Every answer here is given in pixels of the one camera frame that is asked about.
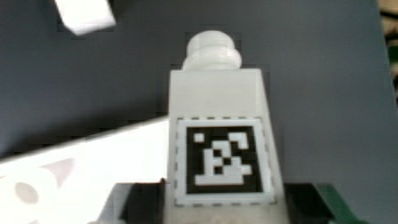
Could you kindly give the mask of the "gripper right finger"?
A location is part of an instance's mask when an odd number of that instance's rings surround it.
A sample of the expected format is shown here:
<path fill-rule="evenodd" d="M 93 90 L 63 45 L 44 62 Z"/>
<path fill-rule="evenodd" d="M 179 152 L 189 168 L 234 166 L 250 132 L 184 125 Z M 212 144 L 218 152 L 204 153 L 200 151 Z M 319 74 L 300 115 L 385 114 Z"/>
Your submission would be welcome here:
<path fill-rule="evenodd" d="M 284 193 L 291 224 L 369 224 L 330 184 L 285 183 Z"/>

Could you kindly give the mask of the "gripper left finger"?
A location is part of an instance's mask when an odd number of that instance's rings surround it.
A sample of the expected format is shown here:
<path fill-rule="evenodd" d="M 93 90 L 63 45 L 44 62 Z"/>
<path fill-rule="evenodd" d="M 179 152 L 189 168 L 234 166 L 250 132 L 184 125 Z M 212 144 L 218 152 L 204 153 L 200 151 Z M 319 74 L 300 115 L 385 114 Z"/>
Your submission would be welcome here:
<path fill-rule="evenodd" d="M 165 182 L 117 183 L 93 224 L 163 224 Z"/>

